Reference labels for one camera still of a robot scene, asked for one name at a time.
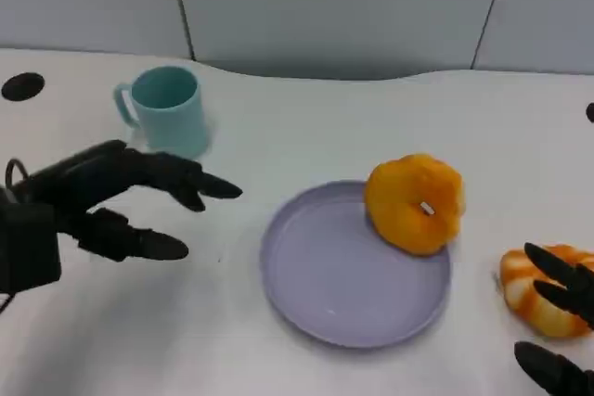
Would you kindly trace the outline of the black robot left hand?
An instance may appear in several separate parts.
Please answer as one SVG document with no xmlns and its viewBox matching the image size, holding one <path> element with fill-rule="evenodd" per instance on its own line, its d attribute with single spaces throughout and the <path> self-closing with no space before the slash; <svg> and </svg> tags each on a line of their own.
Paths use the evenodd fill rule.
<svg viewBox="0 0 594 396">
<path fill-rule="evenodd" d="M 121 140 L 110 140 L 34 173 L 12 187 L 24 202 L 54 208 L 57 229 L 81 249 L 115 262 L 128 257 L 154 261 L 186 258 L 180 240 L 131 226 L 126 217 L 103 208 L 104 201 L 132 186 L 168 193 L 186 209 L 202 212 L 203 197 L 238 198 L 241 189 L 205 172 L 194 160 L 164 152 L 143 153 Z"/>
</svg>

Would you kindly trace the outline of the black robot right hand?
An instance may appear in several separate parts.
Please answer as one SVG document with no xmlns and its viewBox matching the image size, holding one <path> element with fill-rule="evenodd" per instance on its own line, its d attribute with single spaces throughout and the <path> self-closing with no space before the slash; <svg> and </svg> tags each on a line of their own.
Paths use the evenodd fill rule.
<svg viewBox="0 0 594 396">
<path fill-rule="evenodd" d="M 556 284 L 535 281 L 537 293 L 561 310 L 593 327 L 593 272 L 584 264 L 570 265 L 547 250 L 526 242 L 528 259 Z M 514 356 L 521 369 L 549 395 L 591 395 L 593 371 L 532 342 L 517 341 Z"/>
</svg>

